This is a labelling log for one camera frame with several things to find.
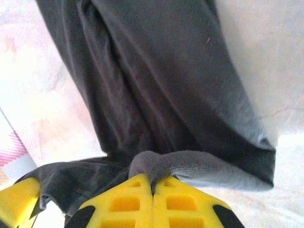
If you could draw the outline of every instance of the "white sheet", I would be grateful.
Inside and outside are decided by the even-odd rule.
[[[217,0],[217,7],[250,100],[279,145],[272,191],[203,190],[226,201],[247,228],[304,227],[303,1]],[[0,107],[35,163],[103,155],[34,0],[2,0],[0,29]]]

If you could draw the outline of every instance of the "white floor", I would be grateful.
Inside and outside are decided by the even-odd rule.
[[[277,146],[277,164],[270,192],[204,191],[226,201],[247,228],[304,227],[304,3],[216,3],[233,63]],[[89,113],[34,0],[2,0],[0,29],[0,107],[34,162],[102,156]],[[48,211],[58,220],[41,216],[36,228],[62,223],[60,212]]]

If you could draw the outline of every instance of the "white surface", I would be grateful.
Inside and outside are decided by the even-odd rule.
[[[247,228],[304,227],[304,2],[216,2],[252,105],[271,142],[280,140],[272,191],[204,191],[230,204]],[[34,1],[1,1],[0,29],[0,106],[23,140],[35,135],[33,160],[100,156],[88,111]],[[45,223],[57,227],[52,222],[51,214]]]

